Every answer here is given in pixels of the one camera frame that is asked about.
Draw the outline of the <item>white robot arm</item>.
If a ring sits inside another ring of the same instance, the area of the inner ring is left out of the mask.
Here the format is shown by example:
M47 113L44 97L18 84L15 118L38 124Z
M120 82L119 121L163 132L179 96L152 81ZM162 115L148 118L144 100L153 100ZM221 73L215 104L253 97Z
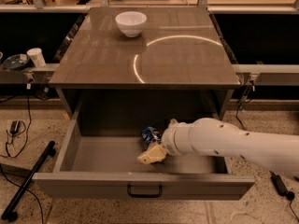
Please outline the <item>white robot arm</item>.
M168 155L197 153L201 156L235 157L249 161L288 178L299 176L299 136L256 133L212 118L193 123L172 119L163 133L144 130L148 145L138 161L151 164Z

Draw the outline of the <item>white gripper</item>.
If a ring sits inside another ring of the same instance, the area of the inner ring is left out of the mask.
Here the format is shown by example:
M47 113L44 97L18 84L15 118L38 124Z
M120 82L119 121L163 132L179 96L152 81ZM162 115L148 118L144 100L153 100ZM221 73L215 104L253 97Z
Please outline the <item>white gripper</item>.
M152 164L163 161L167 153L171 156L193 153L189 135L191 127L191 124L170 119L167 129L162 135L161 145L150 144L148 149L137 157L137 160L143 164Z

